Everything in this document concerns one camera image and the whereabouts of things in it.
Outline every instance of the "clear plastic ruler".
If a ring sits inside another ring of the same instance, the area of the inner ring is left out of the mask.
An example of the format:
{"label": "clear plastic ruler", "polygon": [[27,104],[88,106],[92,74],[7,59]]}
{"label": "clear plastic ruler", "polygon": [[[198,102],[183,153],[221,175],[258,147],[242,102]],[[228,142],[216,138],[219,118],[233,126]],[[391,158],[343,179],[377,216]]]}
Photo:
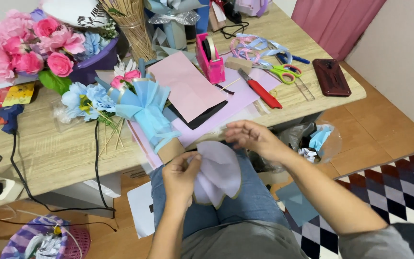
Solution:
{"label": "clear plastic ruler", "polygon": [[303,96],[306,98],[306,101],[313,101],[315,100],[315,97],[312,95],[311,91],[309,91],[309,88],[306,86],[306,84],[301,80],[300,77],[298,77],[295,80],[295,85],[298,87],[299,91],[303,94]]}

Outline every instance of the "hand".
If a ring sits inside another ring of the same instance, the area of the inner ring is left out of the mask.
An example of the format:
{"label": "hand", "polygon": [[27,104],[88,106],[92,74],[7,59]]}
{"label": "hand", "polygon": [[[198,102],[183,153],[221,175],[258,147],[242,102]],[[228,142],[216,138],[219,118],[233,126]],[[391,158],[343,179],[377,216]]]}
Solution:
{"label": "hand", "polygon": [[283,160],[296,153],[279,140],[267,127],[248,120],[226,125],[226,142],[234,143],[233,148],[247,148],[269,161],[283,163]]}
{"label": "hand", "polygon": [[[187,159],[193,157],[188,165]],[[162,179],[166,189],[166,207],[175,209],[188,209],[193,202],[194,179],[201,169],[202,156],[197,151],[186,152],[174,158],[162,168]]]}

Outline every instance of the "left hand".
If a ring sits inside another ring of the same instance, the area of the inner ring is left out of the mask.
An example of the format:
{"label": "left hand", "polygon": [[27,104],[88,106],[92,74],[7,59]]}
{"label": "left hand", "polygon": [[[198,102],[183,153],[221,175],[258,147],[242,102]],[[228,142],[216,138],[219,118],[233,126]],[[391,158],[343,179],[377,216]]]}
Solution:
{"label": "left hand", "polygon": [[[188,165],[187,159],[193,157]],[[186,152],[174,158],[162,169],[162,179],[166,189],[166,207],[188,209],[193,202],[194,179],[201,169],[202,156],[197,151]]]}

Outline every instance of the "pink tape dispenser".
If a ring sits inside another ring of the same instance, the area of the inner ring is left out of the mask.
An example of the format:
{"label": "pink tape dispenser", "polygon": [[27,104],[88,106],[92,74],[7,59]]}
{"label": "pink tape dispenser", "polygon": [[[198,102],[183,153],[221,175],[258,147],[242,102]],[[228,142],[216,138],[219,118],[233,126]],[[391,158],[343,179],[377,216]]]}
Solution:
{"label": "pink tape dispenser", "polygon": [[208,33],[196,35],[196,59],[211,84],[224,82],[224,62]]}

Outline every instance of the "jeans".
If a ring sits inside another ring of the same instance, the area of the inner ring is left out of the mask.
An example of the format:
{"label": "jeans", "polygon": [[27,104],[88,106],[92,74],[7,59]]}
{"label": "jeans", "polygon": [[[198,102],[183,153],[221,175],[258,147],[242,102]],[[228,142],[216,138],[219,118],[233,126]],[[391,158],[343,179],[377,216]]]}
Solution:
{"label": "jeans", "polygon": [[[217,210],[212,205],[200,205],[193,200],[184,219],[183,239],[202,229],[250,219],[274,222],[290,229],[284,214],[258,177],[244,151],[236,151],[236,156],[242,173],[239,195],[234,200],[226,196]],[[166,203],[166,191],[162,181],[163,167],[157,168],[149,175],[155,229],[161,220]]]}

